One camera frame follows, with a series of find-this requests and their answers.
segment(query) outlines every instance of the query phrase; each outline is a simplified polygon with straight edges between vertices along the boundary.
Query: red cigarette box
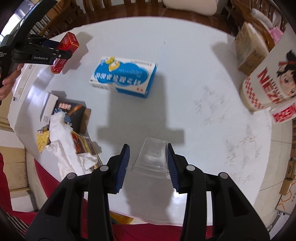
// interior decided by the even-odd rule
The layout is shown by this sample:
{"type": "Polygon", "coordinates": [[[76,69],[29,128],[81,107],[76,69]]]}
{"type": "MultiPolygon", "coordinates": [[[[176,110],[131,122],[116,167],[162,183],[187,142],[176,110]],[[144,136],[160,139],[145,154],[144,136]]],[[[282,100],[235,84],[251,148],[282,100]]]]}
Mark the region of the red cigarette box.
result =
{"type": "MultiPolygon", "coordinates": [[[[74,53],[78,47],[79,47],[79,43],[77,41],[75,34],[71,32],[67,32],[66,35],[62,38],[62,40],[58,44],[57,49],[68,50],[74,53]]],[[[67,61],[68,61],[67,59],[57,58],[54,61],[53,65],[50,67],[52,72],[54,74],[59,74],[62,71],[64,65],[67,63],[67,61]]]]}

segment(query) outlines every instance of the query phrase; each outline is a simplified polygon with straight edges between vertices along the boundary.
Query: pink package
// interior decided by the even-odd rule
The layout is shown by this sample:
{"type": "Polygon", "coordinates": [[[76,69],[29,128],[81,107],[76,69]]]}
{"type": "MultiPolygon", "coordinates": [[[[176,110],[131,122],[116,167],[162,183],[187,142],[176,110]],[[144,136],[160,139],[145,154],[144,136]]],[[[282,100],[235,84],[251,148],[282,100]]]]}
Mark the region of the pink package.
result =
{"type": "Polygon", "coordinates": [[[280,40],[281,36],[283,35],[283,32],[279,29],[279,27],[274,27],[270,30],[268,30],[270,36],[274,40],[274,43],[277,44],[280,40]]]}

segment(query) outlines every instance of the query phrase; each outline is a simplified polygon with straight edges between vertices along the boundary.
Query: round white table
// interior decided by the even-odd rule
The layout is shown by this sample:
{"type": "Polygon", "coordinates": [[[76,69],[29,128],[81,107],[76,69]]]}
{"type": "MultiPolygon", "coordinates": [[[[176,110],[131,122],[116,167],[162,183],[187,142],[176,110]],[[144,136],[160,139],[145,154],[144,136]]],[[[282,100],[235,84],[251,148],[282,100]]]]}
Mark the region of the round white table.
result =
{"type": "MultiPolygon", "coordinates": [[[[131,157],[123,189],[109,195],[110,210],[154,224],[182,225],[186,195],[168,179],[129,171],[146,137],[167,140],[176,154],[205,173],[227,172],[254,204],[268,162],[271,121],[267,111],[250,113],[238,87],[234,37],[172,18],[121,18],[71,30],[80,47],[60,74],[36,66],[9,121],[33,157],[61,181],[57,159],[40,154],[36,130],[46,91],[91,109],[88,134],[106,164],[123,144],[131,157]],[[158,63],[147,99],[92,87],[88,81],[102,56],[158,63]]],[[[56,36],[60,40],[64,34],[56,36]]],[[[208,194],[208,225],[212,224],[208,194]]]]}

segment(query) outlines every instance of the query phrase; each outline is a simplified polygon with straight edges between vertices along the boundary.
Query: clear plastic container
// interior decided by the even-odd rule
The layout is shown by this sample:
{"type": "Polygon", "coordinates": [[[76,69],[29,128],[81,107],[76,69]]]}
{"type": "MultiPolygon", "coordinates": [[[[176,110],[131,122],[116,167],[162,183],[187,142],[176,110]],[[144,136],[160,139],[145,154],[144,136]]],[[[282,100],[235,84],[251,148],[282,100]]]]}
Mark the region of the clear plastic container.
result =
{"type": "Polygon", "coordinates": [[[150,177],[170,179],[168,171],[168,142],[146,137],[140,154],[132,165],[131,170],[150,177]]]}

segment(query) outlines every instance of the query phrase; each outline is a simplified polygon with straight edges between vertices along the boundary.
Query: human hand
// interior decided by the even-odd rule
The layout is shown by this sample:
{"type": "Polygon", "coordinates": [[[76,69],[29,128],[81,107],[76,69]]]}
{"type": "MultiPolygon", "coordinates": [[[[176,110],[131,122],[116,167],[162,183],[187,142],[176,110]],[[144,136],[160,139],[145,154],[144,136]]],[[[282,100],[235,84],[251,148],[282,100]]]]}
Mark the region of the human hand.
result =
{"type": "Polygon", "coordinates": [[[23,67],[24,67],[24,64],[19,64],[17,67],[17,70],[12,72],[9,76],[7,76],[3,80],[2,82],[3,87],[0,88],[0,100],[4,100],[9,95],[15,83],[16,78],[20,76],[21,69],[23,67]]]}

